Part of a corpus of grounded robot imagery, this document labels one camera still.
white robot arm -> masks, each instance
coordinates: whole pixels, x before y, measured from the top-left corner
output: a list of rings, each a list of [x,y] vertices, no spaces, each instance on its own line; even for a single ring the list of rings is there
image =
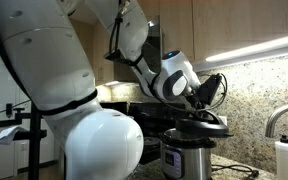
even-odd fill
[[[109,33],[122,18],[118,48],[146,95],[194,97],[200,82],[179,51],[163,57],[159,74],[148,68],[141,55],[148,26],[136,0],[122,1],[122,9],[117,0],[0,0],[0,55],[64,149],[67,178],[123,179],[139,162],[143,135],[131,118],[99,105],[93,71],[67,17],[80,3]]]

faucet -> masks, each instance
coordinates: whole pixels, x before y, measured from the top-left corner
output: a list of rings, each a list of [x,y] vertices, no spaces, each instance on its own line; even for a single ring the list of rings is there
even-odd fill
[[[265,130],[265,136],[272,138],[274,135],[274,128],[275,128],[275,124],[277,122],[277,119],[284,113],[288,112],[288,105],[282,106],[278,109],[276,109],[276,111],[274,111],[270,118],[267,121],[267,125],[266,125],[266,130]]]

white bottle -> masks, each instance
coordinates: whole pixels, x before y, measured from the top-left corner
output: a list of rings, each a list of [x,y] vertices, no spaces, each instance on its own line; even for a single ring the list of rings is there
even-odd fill
[[[276,171],[278,180],[288,180],[288,139],[282,135],[280,141],[275,142]]]

instant pot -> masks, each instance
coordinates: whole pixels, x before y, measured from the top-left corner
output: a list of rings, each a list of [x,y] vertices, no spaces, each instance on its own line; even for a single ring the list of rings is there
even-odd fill
[[[162,171],[168,180],[211,179],[211,148],[208,137],[170,129],[160,134]]]

kitchen counter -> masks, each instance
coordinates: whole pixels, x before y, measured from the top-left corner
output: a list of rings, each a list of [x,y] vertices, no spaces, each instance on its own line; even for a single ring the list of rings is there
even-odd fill
[[[238,163],[236,161],[220,157],[217,155],[212,154],[212,164],[218,164],[218,165],[233,165],[233,164],[239,164],[239,165],[245,165]],[[259,177],[257,179],[260,180],[274,180],[276,179],[276,175],[269,173],[267,171],[263,171],[251,166],[248,166],[252,168],[253,170],[259,170]],[[241,180],[244,177],[247,177],[246,173],[243,172],[237,172],[230,169],[224,169],[220,171],[216,171],[212,173],[212,179],[213,180]],[[160,159],[155,160],[153,162],[150,162],[146,165],[139,165],[132,174],[130,174],[125,180],[165,180],[165,177],[163,175],[163,172],[161,170],[160,166]]]

